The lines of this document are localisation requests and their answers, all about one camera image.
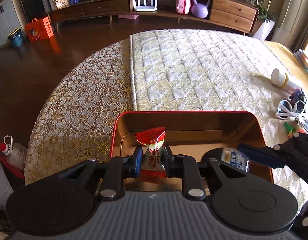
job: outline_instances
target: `teal trash can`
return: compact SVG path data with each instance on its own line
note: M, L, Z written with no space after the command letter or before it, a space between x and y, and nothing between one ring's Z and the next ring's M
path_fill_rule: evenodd
M11 32L8 35L8 39L14 48L18 48L20 45L22 45L25 42L23 34L22 34L22 30L20 28Z

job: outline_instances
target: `white planter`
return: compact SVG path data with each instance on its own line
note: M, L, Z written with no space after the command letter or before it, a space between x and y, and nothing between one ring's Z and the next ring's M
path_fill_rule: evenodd
M260 28L256 31L253 38L264 41L274 27L274 21L263 22Z

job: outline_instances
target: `candy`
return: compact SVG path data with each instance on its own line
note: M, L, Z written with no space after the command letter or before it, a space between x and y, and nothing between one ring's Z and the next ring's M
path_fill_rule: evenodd
M136 133L137 141L148 147L143 157L141 174L160 178L166 177L162 160L164 136L165 127L163 126Z

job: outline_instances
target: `floral lace pattern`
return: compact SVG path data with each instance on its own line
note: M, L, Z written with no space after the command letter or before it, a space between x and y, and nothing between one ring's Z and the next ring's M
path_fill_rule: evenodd
M132 110L129 41L112 44L81 62L55 88L35 123L25 183L94 157L109 160L117 116Z

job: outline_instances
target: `white sunglasses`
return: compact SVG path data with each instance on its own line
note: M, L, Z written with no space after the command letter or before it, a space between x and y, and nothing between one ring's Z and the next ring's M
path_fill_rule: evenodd
M305 103L297 101L292 107L291 103L284 99L280 101L277 107L276 117L286 119L288 117L303 117L305 114Z

